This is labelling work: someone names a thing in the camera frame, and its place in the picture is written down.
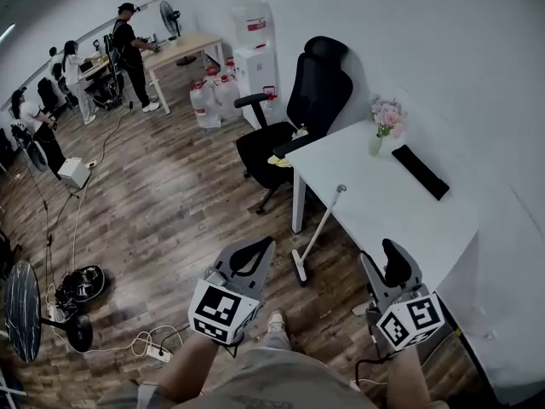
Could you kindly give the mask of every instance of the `standing fan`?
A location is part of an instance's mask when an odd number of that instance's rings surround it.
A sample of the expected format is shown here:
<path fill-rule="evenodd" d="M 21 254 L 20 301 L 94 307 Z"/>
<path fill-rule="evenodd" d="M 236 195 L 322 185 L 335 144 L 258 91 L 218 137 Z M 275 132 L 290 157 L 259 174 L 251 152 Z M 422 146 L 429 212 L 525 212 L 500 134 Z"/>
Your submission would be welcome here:
<path fill-rule="evenodd" d="M 172 6 L 170 6 L 169 2 L 165 2 L 164 0 L 161 2 L 161 17 L 163 18 L 164 26 L 169 31 L 170 35 L 173 37 L 181 37 L 181 27 L 180 23 L 178 23 L 178 19 L 180 18 L 180 11 L 179 10 L 173 10 Z M 197 58 L 195 56 L 186 56 L 185 58 L 181 58 L 176 61 L 177 66 L 185 66 L 189 65 L 192 62 L 194 62 Z"/>

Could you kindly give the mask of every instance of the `shoe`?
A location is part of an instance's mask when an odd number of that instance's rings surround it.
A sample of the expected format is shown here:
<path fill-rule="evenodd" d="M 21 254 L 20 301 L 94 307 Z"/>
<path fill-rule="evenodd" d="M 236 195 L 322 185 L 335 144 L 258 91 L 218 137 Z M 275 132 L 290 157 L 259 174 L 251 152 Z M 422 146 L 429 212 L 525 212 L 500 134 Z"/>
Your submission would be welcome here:
<path fill-rule="evenodd" d="M 156 110 L 159 109 L 159 106 L 160 105 L 158 103 L 150 103 L 146 107 L 142 108 L 142 111 L 144 111 L 144 112 L 156 111 Z"/>
<path fill-rule="evenodd" d="M 96 115 L 91 115 L 87 121 L 83 121 L 85 125 L 93 123 L 96 120 Z"/>
<path fill-rule="evenodd" d="M 269 317 L 268 332 L 286 331 L 286 320 L 281 310 L 275 310 Z"/>

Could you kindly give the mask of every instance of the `black shirt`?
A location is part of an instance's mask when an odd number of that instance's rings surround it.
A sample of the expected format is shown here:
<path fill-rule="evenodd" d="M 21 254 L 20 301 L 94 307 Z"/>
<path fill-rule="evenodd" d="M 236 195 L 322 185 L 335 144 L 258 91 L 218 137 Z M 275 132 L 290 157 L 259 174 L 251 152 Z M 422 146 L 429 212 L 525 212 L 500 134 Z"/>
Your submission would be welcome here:
<path fill-rule="evenodd" d="M 130 66 L 142 64 L 140 51 L 136 47 L 130 45 L 135 39 L 135 32 L 133 31 L 133 28 L 127 24 L 127 21 L 117 20 L 113 27 L 113 45 L 118 50 L 122 64 L 126 63 Z"/>

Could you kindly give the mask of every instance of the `person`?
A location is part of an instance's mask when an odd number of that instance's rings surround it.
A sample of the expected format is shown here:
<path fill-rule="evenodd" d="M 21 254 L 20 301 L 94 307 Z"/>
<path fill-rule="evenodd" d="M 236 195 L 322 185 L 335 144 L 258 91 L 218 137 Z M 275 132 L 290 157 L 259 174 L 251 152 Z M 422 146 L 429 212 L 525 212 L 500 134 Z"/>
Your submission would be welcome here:
<path fill-rule="evenodd" d="M 65 73 L 66 87 L 77 97 L 79 110 L 83 115 L 83 122 L 87 125 L 95 121 L 96 115 L 93 114 L 93 111 L 96 107 L 79 81 L 79 77 L 82 74 L 79 66 L 91 59 L 78 56 L 77 48 L 78 45 L 76 41 L 68 41 L 65 44 L 65 54 L 62 58 L 62 71 Z"/>
<path fill-rule="evenodd" d="M 146 74 L 140 50 L 159 51 L 155 45 L 137 39 L 128 21 L 135 14 L 132 3 L 124 3 L 118 8 L 118 19 L 113 26 L 113 45 L 119 53 L 119 65 L 127 72 L 135 89 L 142 111 L 150 112 L 159 108 L 159 104 L 150 101 L 146 92 Z"/>
<path fill-rule="evenodd" d="M 284 315 L 280 311 L 272 313 L 262 345 L 241 354 L 236 366 L 231 371 L 227 370 L 215 390 L 199 396 L 217 351 L 218 345 L 212 339 L 194 333 L 151 382 L 140 386 L 129 382 L 110 390 L 100 399 L 98 407 L 376 408 L 365 395 L 344 383 L 327 366 L 291 351 Z M 430 407 L 432 404 L 416 348 L 404 350 L 389 363 L 388 408 Z"/>
<path fill-rule="evenodd" d="M 49 56 L 49 72 L 59 82 L 59 79 L 62 77 L 62 55 L 57 55 L 57 48 L 51 47 L 49 49 Z"/>
<path fill-rule="evenodd" d="M 22 89 L 17 89 L 12 94 L 11 108 L 15 119 L 20 120 L 34 139 L 39 142 L 48 158 L 49 168 L 53 171 L 55 177 L 60 180 L 57 173 L 65 163 L 66 158 L 62 150 L 60 150 L 59 143 L 55 139 L 52 130 L 52 128 L 56 128 L 55 122 L 46 117 L 36 104 L 26 101 Z"/>

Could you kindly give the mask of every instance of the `ceiling light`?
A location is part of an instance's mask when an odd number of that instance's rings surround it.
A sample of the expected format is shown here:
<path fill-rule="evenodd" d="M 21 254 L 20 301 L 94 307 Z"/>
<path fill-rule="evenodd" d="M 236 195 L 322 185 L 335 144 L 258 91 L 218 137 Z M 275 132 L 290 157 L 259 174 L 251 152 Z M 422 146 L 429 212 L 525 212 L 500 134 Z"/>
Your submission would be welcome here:
<path fill-rule="evenodd" d="M 3 39 L 4 39 L 5 37 L 7 37 L 7 36 L 9 35 L 9 33 L 10 33 L 11 31 L 14 30 L 14 28 L 15 28 L 15 24 L 12 24 L 10 27 L 8 27 L 8 28 L 6 29 L 6 32 L 4 32 L 4 33 L 2 34 L 2 36 L 0 36 L 0 43 L 3 41 Z"/>

